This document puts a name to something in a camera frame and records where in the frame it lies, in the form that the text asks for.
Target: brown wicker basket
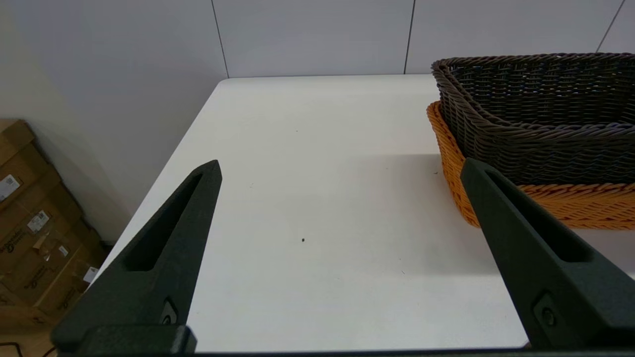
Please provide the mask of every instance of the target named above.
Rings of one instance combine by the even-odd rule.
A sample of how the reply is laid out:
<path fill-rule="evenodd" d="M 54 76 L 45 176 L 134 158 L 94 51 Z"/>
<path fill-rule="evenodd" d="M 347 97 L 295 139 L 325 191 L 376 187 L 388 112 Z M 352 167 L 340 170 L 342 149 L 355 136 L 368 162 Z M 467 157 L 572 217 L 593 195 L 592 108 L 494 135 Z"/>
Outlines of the brown wicker basket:
<path fill-rule="evenodd" d="M 635 182 L 635 55 L 439 60 L 461 151 L 517 184 Z"/>
<path fill-rule="evenodd" d="M 441 164 L 452 198 L 463 218 L 478 220 L 461 183 L 465 157 L 440 113 L 440 102 L 427 110 L 437 137 Z M 571 228 L 635 229 L 635 184 L 521 185 L 519 188 Z"/>

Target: white wall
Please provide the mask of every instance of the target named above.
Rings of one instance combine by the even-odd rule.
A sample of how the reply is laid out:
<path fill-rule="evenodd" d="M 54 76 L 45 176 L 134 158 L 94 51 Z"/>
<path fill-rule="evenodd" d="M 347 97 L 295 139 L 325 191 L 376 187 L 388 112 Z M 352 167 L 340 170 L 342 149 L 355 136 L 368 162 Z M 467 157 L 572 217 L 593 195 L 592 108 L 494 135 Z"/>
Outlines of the white wall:
<path fill-rule="evenodd" d="M 413 0 L 214 0 L 230 77 L 400 74 Z"/>
<path fill-rule="evenodd" d="M 449 57 L 595 52 L 622 0 L 418 0 L 406 73 Z"/>
<path fill-rule="evenodd" d="M 599 50 L 635 53 L 635 0 L 624 0 Z"/>
<path fill-rule="evenodd" d="M 91 223 L 113 238 L 125 228 L 121 195 L 105 174 L 77 121 L 0 1 L 0 116 L 24 118 Z"/>
<path fill-rule="evenodd" d="M 66 160 L 85 173 L 60 170 L 71 191 L 85 192 L 76 196 L 89 222 L 115 240 L 216 84 L 227 77 L 211 2 L 2 1 L 15 25 L 13 37 L 22 41 L 17 46 L 30 52 L 31 68 L 58 98 L 54 109 L 31 112 L 38 98 L 30 90 L 40 80 L 29 83 L 26 73 L 14 75 L 25 91 L 10 114 L 35 127 L 51 123 L 59 129 L 59 140 L 50 139 L 52 131 L 40 132 L 43 141 L 51 141 L 44 149 L 58 168 Z M 91 195 L 109 199 L 116 217 Z"/>

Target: basket rim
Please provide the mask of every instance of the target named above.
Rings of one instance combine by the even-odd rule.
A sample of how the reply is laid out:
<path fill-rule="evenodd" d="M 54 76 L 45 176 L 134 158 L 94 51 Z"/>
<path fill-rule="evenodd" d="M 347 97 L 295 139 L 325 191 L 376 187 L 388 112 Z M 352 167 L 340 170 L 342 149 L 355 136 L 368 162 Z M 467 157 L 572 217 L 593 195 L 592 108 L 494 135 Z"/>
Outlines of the basket rim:
<path fill-rule="evenodd" d="M 434 130 L 435 136 L 437 136 L 437 141 L 439 140 L 438 136 L 442 135 L 446 137 L 449 142 L 449 149 L 454 151 L 457 156 L 461 159 L 461 161 L 465 161 L 465 155 L 458 148 L 457 141 L 452 135 L 450 128 L 448 127 L 445 119 L 441 115 L 441 101 L 432 102 L 428 105 L 427 108 L 428 120 L 431 122 L 432 129 Z M 550 194 L 585 194 L 587 198 L 591 198 L 594 195 L 608 195 L 611 196 L 613 194 L 624 194 L 625 192 L 629 194 L 635 195 L 635 183 L 632 184 L 612 184 L 612 183 L 602 183 L 602 184 L 540 184 L 540 185 L 518 185 L 518 188 L 521 189 L 526 194 L 534 193 L 538 194 L 541 192 L 550 193 Z"/>
<path fill-rule="evenodd" d="M 530 130 L 535 132 L 557 130 L 561 133 L 569 133 L 571 135 L 580 131 L 585 131 L 590 135 L 589 130 L 595 130 L 592 135 L 601 135 L 603 130 L 622 130 L 620 136 L 635 135 L 635 124 L 626 123 L 608 123 L 608 124 L 586 124 L 586 125 L 543 125 L 535 123 L 517 123 L 505 120 L 499 116 L 488 112 L 483 106 L 474 99 L 474 97 L 462 86 L 462 84 L 450 73 L 450 66 L 455 64 L 462 65 L 483 65 L 483 64 L 522 64 L 534 62 L 579 62 L 581 60 L 615 60 L 615 59 L 635 60 L 632 53 L 544 53 L 539 55 L 507 55 L 507 56 L 482 56 L 482 57 L 451 57 L 443 58 L 432 63 L 432 74 L 439 82 L 444 79 L 451 88 L 454 89 L 464 103 L 466 103 L 471 111 L 484 119 L 489 124 L 497 127 L 510 128 L 512 130 Z"/>

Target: cable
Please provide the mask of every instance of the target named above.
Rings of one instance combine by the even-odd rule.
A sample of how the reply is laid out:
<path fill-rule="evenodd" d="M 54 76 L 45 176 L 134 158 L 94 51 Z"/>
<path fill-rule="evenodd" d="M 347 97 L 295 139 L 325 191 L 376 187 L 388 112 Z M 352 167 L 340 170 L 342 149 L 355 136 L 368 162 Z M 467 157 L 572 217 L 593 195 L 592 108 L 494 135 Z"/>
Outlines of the cable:
<path fill-rule="evenodd" d="M 20 349 L 20 345 L 16 342 L 0 342 L 0 346 L 13 346 L 15 350 L 18 352 L 18 356 L 22 357 L 22 350 Z"/>
<path fill-rule="evenodd" d="M 51 347 L 51 349 L 50 349 L 50 350 L 48 350 L 46 353 L 44 353 L 44 354 L 42 355 L 42 357 L 47 357 L 47 356 L 48 356 L 51 352 L 53 352 L 53 351 L 55 351 L 55 346 Z"/>

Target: floor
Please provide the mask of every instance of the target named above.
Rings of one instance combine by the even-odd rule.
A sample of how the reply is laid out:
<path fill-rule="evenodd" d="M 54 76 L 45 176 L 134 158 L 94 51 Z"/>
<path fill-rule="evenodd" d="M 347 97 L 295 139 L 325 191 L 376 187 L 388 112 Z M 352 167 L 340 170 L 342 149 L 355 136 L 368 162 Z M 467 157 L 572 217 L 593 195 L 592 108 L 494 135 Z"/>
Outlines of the floor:
<path fill-rule="evenodd" d="M 10 334 L 0 332 L 0 344 L 3 342 L 17 342 L 22 350 L 22 357 L 43 357 L 53 345 L 48 336 L 50 329 L 13 330 Z M 19 357 L 15 347 L 0 346 L 0 357 Z M 57 357 L 53 351 L 47 357 Z"/>

